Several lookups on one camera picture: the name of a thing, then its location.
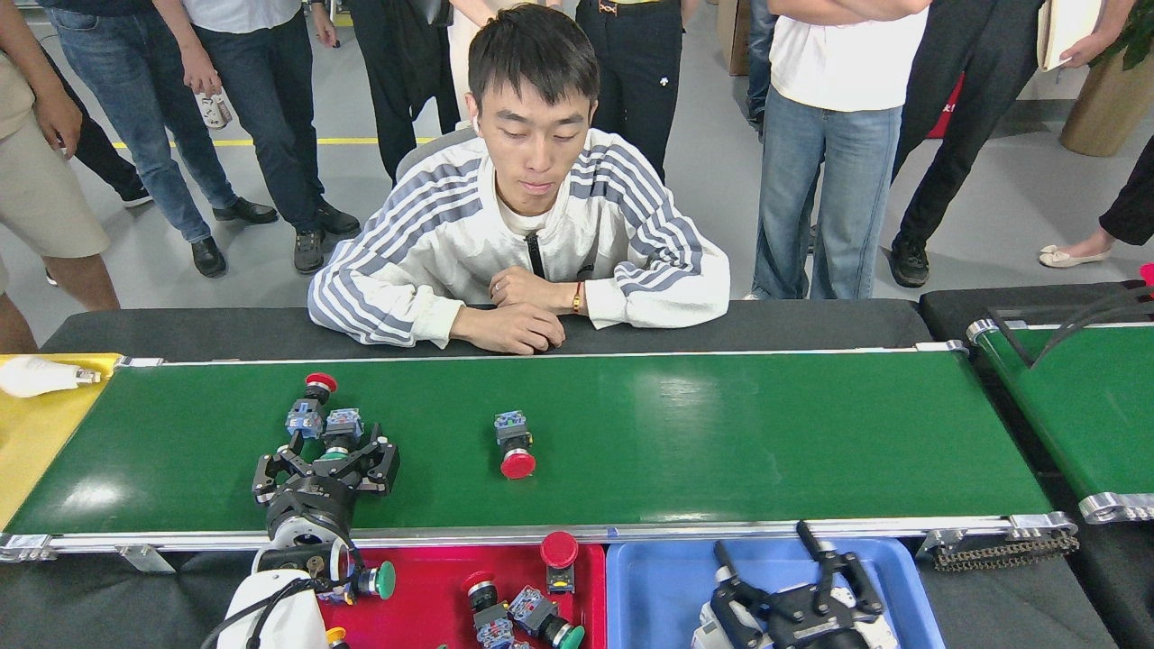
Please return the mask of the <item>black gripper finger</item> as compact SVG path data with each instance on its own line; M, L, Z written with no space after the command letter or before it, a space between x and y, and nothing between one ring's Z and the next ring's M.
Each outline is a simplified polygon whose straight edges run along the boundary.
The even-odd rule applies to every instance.
M288 480L293 477L312 477L315 470L309 462L300 457L305 446L305 437L301 433L292 433L288 443L278 447L277 452L265 453L257 461L254 475L254 500L256 503L268 503L275 497L278 488L278 476L288 475Z
M737 567L725 547L717 540L717 559L720 566L717 579L717 621L724 632L775 632L790 621L784 616L784 596L771 594L739 579ZM744 607L755 622L739 620L734 605Z
M856 554L852 552L838 553L829 545L820 543L811 532L811 525L805 521L797 522L797 535L802 540L808 554L814 562L819 564L819 583L816 585L811 599L811 607L816 616L826 616L831 612L831 594L833 588L834 572L840 572L854 594L854 607L865 611L865 570Z
M338 479L347 488L366 490L388 497L392 493L400 465L399 450L375 424L364 437L362 446L340 460Z

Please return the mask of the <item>seated person's right hand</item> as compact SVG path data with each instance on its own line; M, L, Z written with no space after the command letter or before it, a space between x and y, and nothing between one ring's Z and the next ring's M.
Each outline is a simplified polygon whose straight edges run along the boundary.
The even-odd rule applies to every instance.
M479 349L517 356L560 348L565 341L559 316L529 304L494 309L462 306L449 336Z

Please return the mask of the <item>seated person's left hand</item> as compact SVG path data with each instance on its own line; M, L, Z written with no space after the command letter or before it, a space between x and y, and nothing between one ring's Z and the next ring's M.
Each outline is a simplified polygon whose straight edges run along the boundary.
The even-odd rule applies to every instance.
M548 282L519 266L508 267L490 277L490 299L499 307L531 305L553 314L565 314L572 312L574 296L578 292L578 282Z

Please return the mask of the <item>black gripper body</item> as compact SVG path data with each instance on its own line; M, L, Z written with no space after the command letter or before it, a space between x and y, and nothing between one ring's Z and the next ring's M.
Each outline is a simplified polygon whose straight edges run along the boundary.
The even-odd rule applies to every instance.
M288 478L276 488L265 517L270 537L349 535L357 490L321 475Z
M869 648L856 622L871 616L808 616L801 622L774 612L757 613L774 648Z

